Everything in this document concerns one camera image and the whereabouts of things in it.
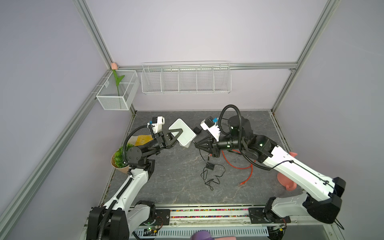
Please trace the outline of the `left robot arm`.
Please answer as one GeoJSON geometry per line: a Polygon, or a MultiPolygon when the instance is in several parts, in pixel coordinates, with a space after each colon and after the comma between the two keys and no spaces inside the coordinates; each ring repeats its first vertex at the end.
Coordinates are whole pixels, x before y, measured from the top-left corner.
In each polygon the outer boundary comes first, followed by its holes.
{"type": "Polygon", "coordinates": [[[128,165],[128,177],[113,197],[101,207],[94,207],[88,217],[87,240],[127,240],[142,223],[156,220],[156,207],[151,201],[132,204],[155,169],[155,160],[163,149],[171,149],[183,134],[182,129],[152,133],[144,145],[123,148],[122,157],[128,165]]]}

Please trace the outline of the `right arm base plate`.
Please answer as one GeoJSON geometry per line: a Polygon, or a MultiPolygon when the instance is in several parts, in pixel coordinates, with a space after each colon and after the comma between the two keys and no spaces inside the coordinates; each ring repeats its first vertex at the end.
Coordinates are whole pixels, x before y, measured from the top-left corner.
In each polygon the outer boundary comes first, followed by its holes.
{"type": "Polygon", "coordinates": [[[288,224],[291,223],[290,217],[279,217],[265,208],[248,208],[249,218],[252,224],[288,224]]]}

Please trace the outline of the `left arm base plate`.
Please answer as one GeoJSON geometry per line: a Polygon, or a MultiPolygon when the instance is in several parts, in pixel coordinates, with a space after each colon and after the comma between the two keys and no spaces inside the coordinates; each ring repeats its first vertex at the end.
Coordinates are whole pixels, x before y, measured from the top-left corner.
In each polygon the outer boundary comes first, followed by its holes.
{"type": "Polygon", "coordinates": [[[171,220],[170,209],[156,209],[150,213],[150,217],[145,220],[140,226],[168,226],[171,220]]]}

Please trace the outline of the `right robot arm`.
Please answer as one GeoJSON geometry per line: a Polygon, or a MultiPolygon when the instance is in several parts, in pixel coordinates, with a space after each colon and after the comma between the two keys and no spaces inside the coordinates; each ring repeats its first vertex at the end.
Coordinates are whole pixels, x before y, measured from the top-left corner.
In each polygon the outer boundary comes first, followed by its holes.
{"type": "Polygon", "coordinates": [[[254,134],[250,121],[235,105],[225,106],[218,118],[204,119],[201,128],[210,135],[195,143],[197,149],[214,158],[224,150],[237,150],[252,166],[275,170],[303,189],[302,194],[294,197],[269,198],[262,213],[267,222],[291,216],[310,216],[325,224],[338,222],[346,187],[342,178],[325,176],[297,160],[270,138],[254,134]]]}

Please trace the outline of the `black power adapter with cable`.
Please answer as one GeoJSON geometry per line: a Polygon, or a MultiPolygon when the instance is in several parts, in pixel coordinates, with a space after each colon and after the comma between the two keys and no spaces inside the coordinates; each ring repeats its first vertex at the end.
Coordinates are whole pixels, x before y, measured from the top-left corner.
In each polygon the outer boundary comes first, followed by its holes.
{"type": "Polygon", "coordinates": [[[221,178],[226,173],[226,168],[222,164],[214,164],[210,161],[210,157],[206,158],[203,156],[201,150],[199,150],[200,157],[206,164],[200,174],[204,185],[207,186],[211,191],[214,190],[214,185],[221,184],[221,178]]]}

